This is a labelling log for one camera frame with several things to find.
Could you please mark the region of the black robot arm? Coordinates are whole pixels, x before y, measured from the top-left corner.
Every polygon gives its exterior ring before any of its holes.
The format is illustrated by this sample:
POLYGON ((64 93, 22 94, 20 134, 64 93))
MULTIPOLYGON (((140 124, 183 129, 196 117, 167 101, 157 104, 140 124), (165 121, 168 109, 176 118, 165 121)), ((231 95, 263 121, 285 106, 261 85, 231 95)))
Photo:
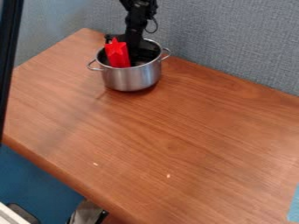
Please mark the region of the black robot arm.
POLYGON ((125 33, 106 34, 104 50, 112 67, 127 68, 139 56, 148 21, 155 21, 156 0, 119 0, 125 8, 125 33))

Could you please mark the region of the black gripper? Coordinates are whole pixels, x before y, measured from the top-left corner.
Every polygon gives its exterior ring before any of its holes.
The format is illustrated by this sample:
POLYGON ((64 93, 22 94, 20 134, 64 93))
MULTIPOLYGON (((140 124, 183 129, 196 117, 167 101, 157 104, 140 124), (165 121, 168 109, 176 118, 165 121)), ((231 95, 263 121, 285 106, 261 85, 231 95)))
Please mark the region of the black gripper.
POLYGON ((112 41, 112 38, 125 42, 131 67, 133 67, 139 61, 151 61, 159 54, 157 47, 143 37, 145 27, 145 20, 127 20, 124 34, 105 35, 105 44, 112 41))

